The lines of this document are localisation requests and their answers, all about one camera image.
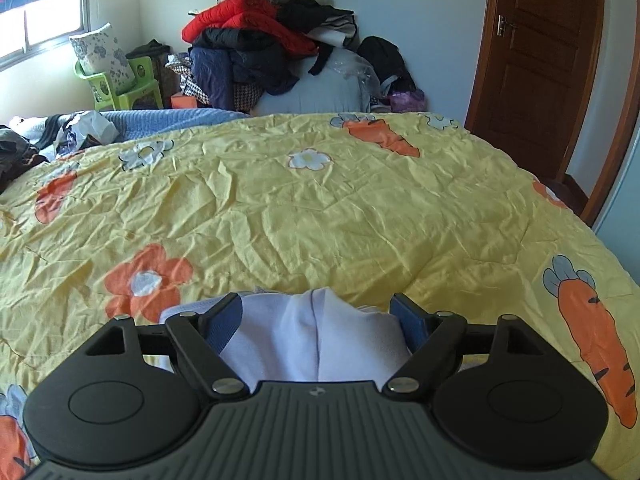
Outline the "lavender knit top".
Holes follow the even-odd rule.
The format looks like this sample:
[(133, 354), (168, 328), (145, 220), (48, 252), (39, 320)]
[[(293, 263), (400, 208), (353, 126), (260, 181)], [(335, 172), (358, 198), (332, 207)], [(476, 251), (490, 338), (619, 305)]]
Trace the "lavender knit top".
[(355, 308), (331, 289), (239, 296), (242, 321), (221, 357), (252, 390), (263, 380), (372, 380), (381, 388), (410, 358), (397, 318)]

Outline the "dark folded clothes pile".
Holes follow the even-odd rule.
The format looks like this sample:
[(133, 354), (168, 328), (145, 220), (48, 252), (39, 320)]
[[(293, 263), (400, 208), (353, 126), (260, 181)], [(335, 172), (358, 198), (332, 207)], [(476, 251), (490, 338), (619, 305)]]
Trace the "dark folded clothes pile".
[(47, 159), (31, 143), (9, 127), (1, 126), (0, 193), (28, 170), (44, 162), (47, 162)]

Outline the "large clothes pile red jacket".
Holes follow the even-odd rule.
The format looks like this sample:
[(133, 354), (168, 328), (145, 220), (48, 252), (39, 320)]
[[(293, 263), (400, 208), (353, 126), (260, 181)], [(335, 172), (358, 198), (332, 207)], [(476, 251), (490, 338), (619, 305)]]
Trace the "large clothes pile red jacket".
[(263, 94), (294, 88), (294, 62), (312, 58), (316, 76), (357, 34), (355, 13), (330, 0), (218, 0), (192, 15), (181, 32), (189, 50), (166, 67), (196, 104), (247, 113)]

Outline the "yellow floral carrot quilt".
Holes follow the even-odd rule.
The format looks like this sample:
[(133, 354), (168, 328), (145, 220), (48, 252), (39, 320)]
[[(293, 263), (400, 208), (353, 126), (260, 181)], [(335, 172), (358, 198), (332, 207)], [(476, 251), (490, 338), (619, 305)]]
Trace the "yellow floral carrot quilt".
[(41, 164), (1, 195), (1, 474), (35, 386), (115, 315), (256, 289), (512, 312), (603, 392), (596, 464), (639, 474), (639, 289), (512, 159), (434, 114), (181, 127)]

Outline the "blue knit blanket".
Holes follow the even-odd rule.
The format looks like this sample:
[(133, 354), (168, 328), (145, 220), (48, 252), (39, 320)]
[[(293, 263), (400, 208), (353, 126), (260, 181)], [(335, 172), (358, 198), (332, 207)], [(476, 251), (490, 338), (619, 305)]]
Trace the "blue knit blanket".
[[(119, 133), (117, 142), (137, 140), (157, 133), (181, 130), (196, 126), (213, 126), (248, 118), (247, 114), (218, 110), (218, 108), (184, 108), (183, 110), (110, 110), (101, 115), (111, 122)], [(9, 127), (36, 143), (43, 135), (48, 119), (58, 118), (62, 126), (74, 116), (58, 114), (49, 117), (14, 117)]]

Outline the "crumpled white patterned garment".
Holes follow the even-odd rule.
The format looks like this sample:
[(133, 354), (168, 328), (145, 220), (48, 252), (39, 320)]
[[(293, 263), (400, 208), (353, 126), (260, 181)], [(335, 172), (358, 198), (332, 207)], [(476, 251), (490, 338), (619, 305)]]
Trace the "crumpled white patterned garment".
[(112, 144), (118, 136), (115, 125), (96, 110), (53, 115), (44, 122), (35, 148), (41, 154), (48, 153), (57, 158), (94, 146)]

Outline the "green plastic chair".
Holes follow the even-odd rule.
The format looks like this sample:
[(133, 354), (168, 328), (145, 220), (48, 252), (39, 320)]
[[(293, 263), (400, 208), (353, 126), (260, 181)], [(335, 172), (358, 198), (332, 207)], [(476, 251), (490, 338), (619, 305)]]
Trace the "green plastic chair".
[(87, 75), (80, 62), (74, 66), (74, 74), (85, 81), (92, 93), (93, 108), (102, 110), (134, 110), (139, 102), (151, 101), (158, 110), (164, 108), (160, 83), (154, 76), (153, 63), (148, 56), (128, 61), (132, 79), (126, 84), (115, 82), (110, 73)]

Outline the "grey blue bedding bundle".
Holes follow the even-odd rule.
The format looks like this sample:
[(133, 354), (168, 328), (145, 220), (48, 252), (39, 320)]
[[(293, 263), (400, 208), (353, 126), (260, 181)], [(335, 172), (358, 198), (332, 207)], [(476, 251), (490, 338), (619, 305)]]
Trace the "grey blue bedding bundle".
[(372, 65), (355, 52), (333, 50), (320, 73), (311, 75), (316, 61), (304, 58), (294, 63), (295, 86), (280, 96), (264, 93), (250, 114), (369, 113), (372, 101), (382, 96)]

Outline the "floral white pillow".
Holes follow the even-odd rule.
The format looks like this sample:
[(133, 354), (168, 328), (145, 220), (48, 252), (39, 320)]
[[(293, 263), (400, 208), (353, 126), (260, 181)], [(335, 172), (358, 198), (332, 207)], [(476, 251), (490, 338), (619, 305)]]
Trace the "floral white pillow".
[(130, 90), (136, 83), (134, 71), (111, 23), (92, 32), (70, 36), (70, 44), (84, 73), (107, 74), (117, 94)]

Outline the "brown wooden door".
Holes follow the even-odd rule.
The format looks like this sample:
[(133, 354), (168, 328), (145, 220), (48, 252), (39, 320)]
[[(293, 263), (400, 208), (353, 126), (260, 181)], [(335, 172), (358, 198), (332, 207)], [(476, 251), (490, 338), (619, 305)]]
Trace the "brown wooden door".
[[(496, 36), (502, 14), (516, 26)], [(487, 0), (466, 128), (588, 226), (639, 109), (639, 0)]]

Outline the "black bag by wall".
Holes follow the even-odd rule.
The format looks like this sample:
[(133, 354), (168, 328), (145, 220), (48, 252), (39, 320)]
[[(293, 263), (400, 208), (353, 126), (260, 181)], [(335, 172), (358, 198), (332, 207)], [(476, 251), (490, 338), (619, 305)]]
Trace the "black bag by wall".
[(360, 42), (357, 54), (373, 67), (383, 96), (416, 90), (416, 83), (398, 47), (388, 40), (378, 36), (367, 36)]

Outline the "window with metal frame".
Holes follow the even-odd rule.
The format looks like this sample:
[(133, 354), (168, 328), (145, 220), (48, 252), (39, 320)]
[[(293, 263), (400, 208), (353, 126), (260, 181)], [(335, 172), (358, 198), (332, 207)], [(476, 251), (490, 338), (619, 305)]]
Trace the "window with metal frame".
[(39, 0), (1, 13), (1, 69), (88, 32), (89, 0)]

